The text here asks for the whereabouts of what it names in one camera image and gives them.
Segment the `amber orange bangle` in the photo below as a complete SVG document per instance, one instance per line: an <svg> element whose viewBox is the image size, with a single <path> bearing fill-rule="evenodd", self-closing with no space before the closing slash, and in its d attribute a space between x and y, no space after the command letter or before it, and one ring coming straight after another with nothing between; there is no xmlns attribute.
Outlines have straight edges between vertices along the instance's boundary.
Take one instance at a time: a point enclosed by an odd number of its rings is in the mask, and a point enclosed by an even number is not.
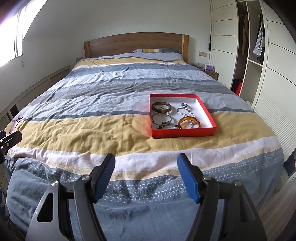
<svg viewBox="0 0 296 241"><path fill-rule="evenodd" d="M190 128L201 128L200 121L193 116L184 116L183 118L179 119L178 128L183 129L185 125L190 126Z"/></svg>

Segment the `dark brown gold bangle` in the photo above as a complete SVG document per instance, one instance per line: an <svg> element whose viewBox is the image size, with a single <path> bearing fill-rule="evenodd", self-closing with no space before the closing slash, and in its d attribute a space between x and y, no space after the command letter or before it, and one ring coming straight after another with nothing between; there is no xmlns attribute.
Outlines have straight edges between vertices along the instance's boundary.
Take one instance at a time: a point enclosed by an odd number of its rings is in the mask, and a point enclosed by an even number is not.
<svg viewBox="0 0 296 241"><path fill-rule="evenodd" d="M156 113L169 113L172 109L171 105L164 101L154 102L151 108Z"/></svg>

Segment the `red jewelry box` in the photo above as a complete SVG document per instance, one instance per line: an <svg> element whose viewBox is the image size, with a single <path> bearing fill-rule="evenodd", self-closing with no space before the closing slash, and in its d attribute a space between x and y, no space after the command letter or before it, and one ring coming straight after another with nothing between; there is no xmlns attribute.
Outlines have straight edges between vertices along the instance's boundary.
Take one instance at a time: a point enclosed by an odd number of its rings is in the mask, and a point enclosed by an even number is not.
<svg viewBox="0 0 296 241"><path fill-rule="evenodd" d="M151 106L154 102L158 101L167 102L172 107L171 111L166 113L172 117L172 122L168 126L161 127L152 123L152 115L156 112L152 110ZM178 121L184 116L196 117L201 123L201 128L190 128L190 126L185 125L183 129L179 129ZM153 138L213 136L217 128L208 109L205 107L201 99L195 94L150 94L149 117L151 136Z"/></svg>

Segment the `striped duvet cover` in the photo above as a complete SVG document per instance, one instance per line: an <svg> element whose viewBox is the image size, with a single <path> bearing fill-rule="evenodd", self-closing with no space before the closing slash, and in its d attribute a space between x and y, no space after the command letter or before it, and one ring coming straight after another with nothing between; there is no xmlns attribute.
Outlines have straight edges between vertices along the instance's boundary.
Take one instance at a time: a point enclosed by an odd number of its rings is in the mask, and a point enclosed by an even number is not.
<svg viewBox="0 0 296 241"><path fill-rule="evenodd" d="M217 129L209 137L151 136L149 95L195 94ZM4 162L11 221L26 232L51 182L77 180L109 153L116 164L94 208L108 240L185 240L198 205L178 154L218 181L241 181L256 208L271 196L283 151L244 100L178 54L130 53L79 61L8 124L22 141Z"/></svg>

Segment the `window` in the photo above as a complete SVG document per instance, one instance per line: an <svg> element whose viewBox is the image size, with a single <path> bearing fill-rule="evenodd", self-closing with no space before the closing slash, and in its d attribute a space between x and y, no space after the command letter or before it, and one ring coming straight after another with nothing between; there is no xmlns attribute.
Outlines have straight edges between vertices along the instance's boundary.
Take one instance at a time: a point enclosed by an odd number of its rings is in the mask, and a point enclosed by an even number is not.
<svg viewBox="0 0 296 241"><path fill-rule="evenodd" d="M45 3L21 1L1 23L1 66L23 55L23 40Z"/></svg>

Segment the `red bag in wardrobe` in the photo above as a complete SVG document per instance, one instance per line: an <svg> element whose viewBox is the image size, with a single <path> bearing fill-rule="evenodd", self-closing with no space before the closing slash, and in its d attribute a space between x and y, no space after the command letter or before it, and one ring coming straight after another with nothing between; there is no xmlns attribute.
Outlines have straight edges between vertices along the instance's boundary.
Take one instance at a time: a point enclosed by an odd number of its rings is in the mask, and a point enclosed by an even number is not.
<svg viewBox="0 0 296 241"><path fill-rule="evenodd" d="M242 79L234 79L231 91L234 92L236 95L239 95L241 91L242 83L243 83Z"/></svg>

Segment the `wooden nightstand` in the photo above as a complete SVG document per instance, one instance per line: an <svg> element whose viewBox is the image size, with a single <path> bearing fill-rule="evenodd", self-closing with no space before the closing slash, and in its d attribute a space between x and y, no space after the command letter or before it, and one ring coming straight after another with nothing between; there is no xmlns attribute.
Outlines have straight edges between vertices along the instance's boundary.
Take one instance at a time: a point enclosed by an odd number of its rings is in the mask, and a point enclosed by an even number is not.
<svg viewBox="0 0 296 241"><path fill-rule="evenodd" d="M205 69L205 65L198 65L197 66L201 71L203 71L204 73L206 73L207 75L211 76L213 79L215 79L216 81L219 78L219 74L216 71L207 71Z"/></svg>

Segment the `purple tissue box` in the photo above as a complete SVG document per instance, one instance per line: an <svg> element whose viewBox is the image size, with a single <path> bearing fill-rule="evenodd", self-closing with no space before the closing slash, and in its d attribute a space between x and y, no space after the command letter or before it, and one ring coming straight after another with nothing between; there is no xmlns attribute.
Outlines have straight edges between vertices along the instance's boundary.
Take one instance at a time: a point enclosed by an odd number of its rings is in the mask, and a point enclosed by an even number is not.
<svg viewBox="0 0 296 241"><path fill-rule="evenodd" d="M212 64L206 64L206 65L205 65L205 69L206 69L207 71L215 71L215 66L212 65Z"/></svg>

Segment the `wooden headboard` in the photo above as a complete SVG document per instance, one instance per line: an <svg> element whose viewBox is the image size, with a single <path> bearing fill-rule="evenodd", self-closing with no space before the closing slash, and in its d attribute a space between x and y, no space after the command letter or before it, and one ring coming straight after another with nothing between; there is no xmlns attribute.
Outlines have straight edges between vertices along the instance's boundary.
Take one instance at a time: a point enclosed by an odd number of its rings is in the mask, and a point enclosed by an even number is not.
<svg viewBox="0 0 296 241"><path fill-rule="evenodd" d="M189 36L176 33L138 32L112 35L84 42L86 58L130 53L135 49L169 48L188 62Z"/></svg>

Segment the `hanging striped shirt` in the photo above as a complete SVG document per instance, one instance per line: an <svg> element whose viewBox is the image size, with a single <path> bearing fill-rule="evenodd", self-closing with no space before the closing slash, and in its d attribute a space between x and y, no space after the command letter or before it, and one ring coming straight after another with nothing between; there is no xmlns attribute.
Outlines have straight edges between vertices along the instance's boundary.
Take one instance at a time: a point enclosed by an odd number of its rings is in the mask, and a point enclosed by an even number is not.
<svg viewBox="0 0 296 241"><path fill-rule="evenodd" d="M262 54L262 45L263 45L263 32L264 32L264 22L261 21L260 29L258 31L258 36L256 39L256 43L253 49L253 54L256 56L261 56Z"/></svg>

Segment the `white wardrobe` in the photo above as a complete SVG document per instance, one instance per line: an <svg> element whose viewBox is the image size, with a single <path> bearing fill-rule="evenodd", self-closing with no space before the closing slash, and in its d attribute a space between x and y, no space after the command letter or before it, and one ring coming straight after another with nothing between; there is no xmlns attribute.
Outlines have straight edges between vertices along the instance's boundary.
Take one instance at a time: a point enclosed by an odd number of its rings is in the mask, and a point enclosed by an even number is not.
<svg viewBox="0 0 296 241"><path fill-rule="evenodd" d="M277 136L285 158L295 151L295 41L263 1L210 1L210 62Z"/></svg>

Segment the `striped pillow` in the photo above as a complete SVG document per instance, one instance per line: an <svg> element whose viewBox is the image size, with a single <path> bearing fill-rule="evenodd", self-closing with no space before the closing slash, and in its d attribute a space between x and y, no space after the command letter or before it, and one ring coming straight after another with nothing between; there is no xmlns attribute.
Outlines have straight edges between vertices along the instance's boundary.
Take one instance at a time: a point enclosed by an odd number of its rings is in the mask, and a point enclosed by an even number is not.
<svg viewBox="0 0 296 241"><path fill-rule="evenodd" d="M180 52L176 49L171 48L149 48L149 49L136 49L133 53L178 53Z"/></svg>

